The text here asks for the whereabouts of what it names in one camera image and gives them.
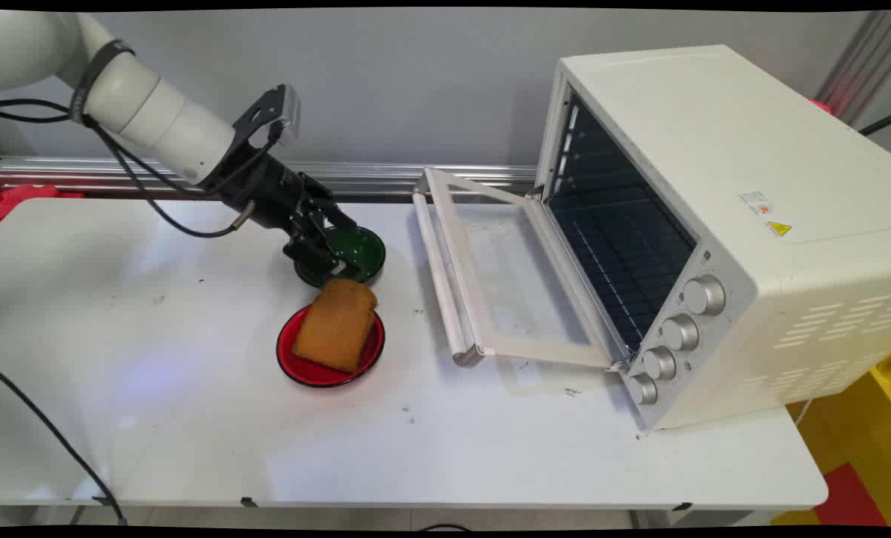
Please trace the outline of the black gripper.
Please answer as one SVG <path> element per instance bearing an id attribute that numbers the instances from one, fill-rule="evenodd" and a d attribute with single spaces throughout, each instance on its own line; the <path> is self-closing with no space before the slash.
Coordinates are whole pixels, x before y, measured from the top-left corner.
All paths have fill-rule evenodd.
<path id="1" fill-rule="evenodd" d="M 263 150 L 241 146 L 209 175 L 208 189 L 237 211 L 254 202 L 250 219 L 265 229 L 301 232 L 282 252 L 305 282 L 363 282 L 362 228 L 308 174 L 295 173 Z M 309 208 L 315 199 L 329 202 L 312 202 Z M 325 221 L 333 227 L 323 229 Z"/>

